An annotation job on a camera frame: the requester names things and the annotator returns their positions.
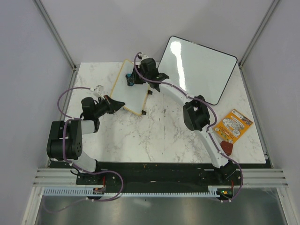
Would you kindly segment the yellow framed small whiteboard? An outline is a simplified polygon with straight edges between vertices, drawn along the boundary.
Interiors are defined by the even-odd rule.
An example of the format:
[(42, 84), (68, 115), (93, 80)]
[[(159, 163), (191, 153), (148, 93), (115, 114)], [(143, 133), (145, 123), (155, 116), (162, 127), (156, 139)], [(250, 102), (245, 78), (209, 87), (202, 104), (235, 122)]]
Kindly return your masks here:
[(124, 109), (137, 116), (145, 115), (144, 107), (148, 97), (150, 86), (147, 83), (142, 85), (128, 86), (126, 75), (132, 73), (134, 65), (129, 60), (124, 60), (116, 81), (110, 93), (110, 98), (124, 102)]

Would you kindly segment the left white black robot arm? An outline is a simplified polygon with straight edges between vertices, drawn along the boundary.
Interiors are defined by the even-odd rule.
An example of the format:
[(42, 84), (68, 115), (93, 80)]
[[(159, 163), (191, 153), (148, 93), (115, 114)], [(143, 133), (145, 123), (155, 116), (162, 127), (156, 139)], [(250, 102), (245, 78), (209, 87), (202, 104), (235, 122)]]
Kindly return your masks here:
[(98, 132), (99, 118), (105, 114), (114, 114), (125, 103), (105, 95), (98, 100), (86, 97), (81, 104), (80, 118), (52, 122), (46, 152), (49, 158), (65, 161), (87, 173), (86, 178), (92, 184), (99, 184), (103, 179), (103, 173), (96, 169), (97, 160), (83, 150), (83, 135)]

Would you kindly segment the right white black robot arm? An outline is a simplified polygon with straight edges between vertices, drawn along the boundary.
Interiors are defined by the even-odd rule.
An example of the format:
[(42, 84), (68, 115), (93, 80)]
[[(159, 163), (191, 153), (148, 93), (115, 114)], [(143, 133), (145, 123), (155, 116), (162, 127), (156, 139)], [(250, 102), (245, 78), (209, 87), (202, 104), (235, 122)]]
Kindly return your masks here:
[(133, 67), (133, 72), (127, 79), (129, 85), (148, 83), (151, 88), (159, 92), (165, 90), (167, 94), (170, 94), (182, 104), (184, 124), (201, 138), (210, 156), (211, 163), (215, 167), (214, 177), (216, 182), (222, 185), (229, 182), (237, 163), (225, 154), (216, 136), (213, 134), (210, 112), (212, 112), (215, 122), (217, 122), (217, 116), (210, 104), (205, 101), (202, 95), (192, 97), (182, 88), (166, 82), (169, 76), (160, 73), (156, 67), (155, 60), (143, 55), (141, 52), (138, 52), (135, 56)]

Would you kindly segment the blue black whiteboard eraser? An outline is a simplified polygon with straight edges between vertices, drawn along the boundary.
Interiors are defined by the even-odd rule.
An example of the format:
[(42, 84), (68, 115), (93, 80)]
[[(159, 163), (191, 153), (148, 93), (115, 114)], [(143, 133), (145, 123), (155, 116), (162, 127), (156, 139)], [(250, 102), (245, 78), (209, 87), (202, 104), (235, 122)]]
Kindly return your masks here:
[(127, 86), (128, 86), (128, 81), (135, 81), (135, 79), (129, 79), (128, 74), (126, 74), (125, 77), (126, 77), (126, 81), (127, 81)]

